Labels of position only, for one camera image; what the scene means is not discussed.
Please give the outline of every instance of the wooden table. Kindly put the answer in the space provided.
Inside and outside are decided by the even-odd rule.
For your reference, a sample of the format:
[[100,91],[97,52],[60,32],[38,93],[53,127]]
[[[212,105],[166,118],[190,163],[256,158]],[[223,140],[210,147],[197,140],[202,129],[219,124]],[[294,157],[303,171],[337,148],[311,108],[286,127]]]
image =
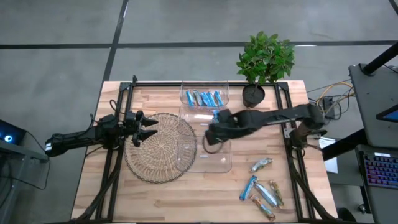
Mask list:
[[[300,80],[288,83],[293,106],[308,103],[304,82]],[[109,107],[109,100],[117,99],[119,84],[120,82],[104,83],[96,119],[114,113]],[[276,110],[274,88],[264,89],[266,97],[256,109]],[[178,115],[181,105],[179,94],[177,87],[135,87],[131,109],[142,110],[146,116],[156,113]],[[241,94],[241,87],[229,88],[228,108],[233,113],[245,109]],[[283,209],[273,209],[275,222],[296,222],[281,126],[263,127],[250,136],[234,139],[231,150],[233,166],[228,173],[185,173],[166,184],[148,184],[137,179],[123,159],[114,222],[268,222],[252,201],[242,202],[238,199],[252,176],[248,169],[265,157],[271,157],[274,161],[256,173],[259,182],[268,187],[269,180],[276,181],[285,202]],[[337,217],[321,152],[313,148],[305,150],[304,160],[310,188],[326,210]],[[72,218],[78,217],[99,191],[105,158],[106,151],[98,150],[85,160]],[[308,217],[301,190],[300,198],[304,217]],[[108,203],[104,204],[103,213],[106,214],[106,211]]]

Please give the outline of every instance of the clear plastic bin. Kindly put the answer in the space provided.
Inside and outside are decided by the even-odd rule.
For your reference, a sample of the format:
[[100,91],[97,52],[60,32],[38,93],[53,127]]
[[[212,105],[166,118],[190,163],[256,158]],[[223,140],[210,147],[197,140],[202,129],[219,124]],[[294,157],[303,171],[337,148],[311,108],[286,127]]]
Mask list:
[[[188,98],[187,98],[187,91],[198,90],[200,93],[202,92],[210,92],[214,95],[215,91],[218,90],[220,93],[221,100],[223,102],[222,105],[214,106],[199,106],[195,104],[195,106],[189,105]],[[180,99],[183,106],[189,106],[192,108],[197,108],[199,110],[221,110],[225,108],[229,102],[229,84],[228,82],[204,82],[204,83],[197,83],[197,82],[181,82],[181,89],[180,89]]]
[[[231,141],[209,146],[204,137],[208,125],[213,122],[210,110],[189,106],[180,107],[180,137],[177,141],[177,169],[184,172],[224,173],[232,168]],[[187,131],[188,123],[193,132]]]

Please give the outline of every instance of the wicker placemat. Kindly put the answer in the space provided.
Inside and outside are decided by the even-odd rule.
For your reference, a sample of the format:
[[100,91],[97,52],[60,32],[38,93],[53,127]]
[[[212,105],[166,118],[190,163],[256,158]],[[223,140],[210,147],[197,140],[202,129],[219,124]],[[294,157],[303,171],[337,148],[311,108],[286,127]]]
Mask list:
[[174,114],[159,113],[148,118],[159,123],[142,129],[158,130],[158,132],[142,142],[140,147],[134,147],[131,136],[126,139],[124,156],[127,164],[132,173],[143,181],[154,184],[173,181],[190,168],[197,152],[197,140],[190,138],[192,147],[187,148],[183,157],[180,156],[180,159],[189,166],[186,166],[185,170],[178,170],[177,141],[181,134],[195,136],[195,133],[185,120],[180,120]]

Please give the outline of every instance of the monitor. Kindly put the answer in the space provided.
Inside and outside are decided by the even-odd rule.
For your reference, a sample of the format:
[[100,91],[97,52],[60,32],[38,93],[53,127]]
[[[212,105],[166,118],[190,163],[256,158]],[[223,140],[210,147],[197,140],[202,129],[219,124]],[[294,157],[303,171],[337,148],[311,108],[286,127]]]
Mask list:
[[0,141],[20,145],[26,131],[10,123],[0,120]]
[[398,123],[398,105],[377,114],[376,119]]

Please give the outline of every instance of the keyboard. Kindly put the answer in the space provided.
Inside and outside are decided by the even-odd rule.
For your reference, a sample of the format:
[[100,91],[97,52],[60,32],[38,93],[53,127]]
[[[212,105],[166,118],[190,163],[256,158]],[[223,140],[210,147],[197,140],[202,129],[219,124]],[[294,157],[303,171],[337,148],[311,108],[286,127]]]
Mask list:
[[363,155],[368,185],[398,189],[398,157]]

